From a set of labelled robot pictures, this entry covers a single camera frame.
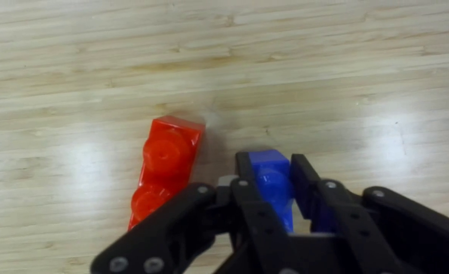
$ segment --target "wood grain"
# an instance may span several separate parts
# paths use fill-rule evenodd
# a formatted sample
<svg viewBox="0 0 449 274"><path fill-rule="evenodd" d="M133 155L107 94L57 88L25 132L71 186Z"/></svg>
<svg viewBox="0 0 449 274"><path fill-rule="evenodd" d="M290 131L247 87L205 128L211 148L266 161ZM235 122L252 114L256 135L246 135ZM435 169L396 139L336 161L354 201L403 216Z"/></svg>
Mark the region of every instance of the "wood grain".
<svg viewBox="0 0 449 274"><path fill-rule="evenodd" d="M276 148L449 215L449 0L0 0L0 274L88 272L161 114L205 120L194 180Z"/></svg>

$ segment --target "screw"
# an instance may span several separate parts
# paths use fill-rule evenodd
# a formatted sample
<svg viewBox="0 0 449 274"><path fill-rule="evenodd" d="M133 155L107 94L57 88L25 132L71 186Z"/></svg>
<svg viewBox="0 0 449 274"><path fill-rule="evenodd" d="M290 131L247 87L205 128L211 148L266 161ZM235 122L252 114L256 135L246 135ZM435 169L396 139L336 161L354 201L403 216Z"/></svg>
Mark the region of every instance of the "screw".
<svg viewBox="0 0 449 274"><path fill-rule="evenodd" d="M147 274L154 274L154 272L161 272L161 269L164 268L164 262L161 257L148 257L144 262L144 271Z"/></svg>
<svg viewBox="0 0 449 274"><path fill-rule="evenodd" d="M374 190L372 190L372 195L374 195L374 196L378 196L378 198L386 196L384 192L380 190L380 189L374 189Z"/></svg>
<svg viewBox="0 0 449 274"><path fill-rule="evenodd" d="M197 187L196 190L197 190L197 193L206 193L206 192L208 192L208 187L200 186L200 187Z"/></svg>
<svg viewBox="0 0 449 274"><path fill-rule="evenodd" d="M123 272L129 266L127 259L124 257L113 257L109 263L110 272Z"/></svg>
<svg viewBox="0 0 449 274"><path fill-rule="evenodd" d="M278 274L298 274L298 271L290 269L290 268L282 268L282 269L279 269Z"/></svg>
<svg viewBox="0 0 449 274"><path fill-rule="evenodd" d="M333 181L326 181L325 186L326 186L328 189L336 189L336 183L333 183Z"/></svg>

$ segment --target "blue object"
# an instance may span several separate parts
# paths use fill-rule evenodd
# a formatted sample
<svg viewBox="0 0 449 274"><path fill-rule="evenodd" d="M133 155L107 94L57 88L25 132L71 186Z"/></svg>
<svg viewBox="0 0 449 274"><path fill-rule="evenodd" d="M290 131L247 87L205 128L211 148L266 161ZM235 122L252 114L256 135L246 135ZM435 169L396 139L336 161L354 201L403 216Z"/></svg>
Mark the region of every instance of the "blue object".
<svg viewBox="0 0 449 274"><path fill-rule="evenodd" d="M293 190L288 180L288 160L275 149L249 152L247 155L258 192L272 206L285 231L293 231L290 209Z"/></svg>

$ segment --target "wooden floor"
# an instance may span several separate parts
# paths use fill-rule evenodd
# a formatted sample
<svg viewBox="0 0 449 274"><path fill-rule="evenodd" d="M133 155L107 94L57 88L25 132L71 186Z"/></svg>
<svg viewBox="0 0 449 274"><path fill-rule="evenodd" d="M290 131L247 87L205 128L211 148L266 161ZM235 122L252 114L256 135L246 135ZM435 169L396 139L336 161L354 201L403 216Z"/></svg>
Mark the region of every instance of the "wooden floor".
<svg viewBox="0 0 449 274"><path fill-rule="evenodd" d="M88 272L161 114L206 122L194 180L276 148L449 215L449 0L0 0L0 274Z"/></svg>

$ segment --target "red object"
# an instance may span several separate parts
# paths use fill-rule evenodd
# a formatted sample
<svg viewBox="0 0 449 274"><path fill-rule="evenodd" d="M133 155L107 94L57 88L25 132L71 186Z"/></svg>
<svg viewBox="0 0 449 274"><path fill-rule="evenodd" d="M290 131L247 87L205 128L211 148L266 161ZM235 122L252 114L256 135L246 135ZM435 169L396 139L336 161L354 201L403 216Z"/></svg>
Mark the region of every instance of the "red object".
<svg viewBox="0 0 449 274"><path fill-rule="evenodd" d="M203 128L171 116L151 120L139 184L130 201L129 230L188 184Z"/></svg>

